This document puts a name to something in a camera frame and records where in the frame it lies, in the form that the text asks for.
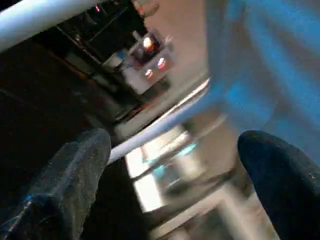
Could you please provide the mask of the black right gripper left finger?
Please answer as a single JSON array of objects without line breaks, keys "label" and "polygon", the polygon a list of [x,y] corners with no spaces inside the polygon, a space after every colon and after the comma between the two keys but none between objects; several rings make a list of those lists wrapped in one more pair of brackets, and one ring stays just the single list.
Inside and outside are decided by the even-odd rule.
[{"label": "black right gripper left finger", "polygon": [[101,128],[64,144],[1,223],[0,238],[78,240],[110,153],[110,135]]}]

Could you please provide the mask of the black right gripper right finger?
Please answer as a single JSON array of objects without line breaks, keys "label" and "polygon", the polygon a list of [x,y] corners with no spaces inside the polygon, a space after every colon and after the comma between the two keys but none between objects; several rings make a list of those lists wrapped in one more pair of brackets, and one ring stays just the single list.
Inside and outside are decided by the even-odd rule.
[{"label": "black right gripper right finger", "polygon": [[240,160],[282,240],[320,238],[320,168],[302,150],[263,131],[237,140]]}]

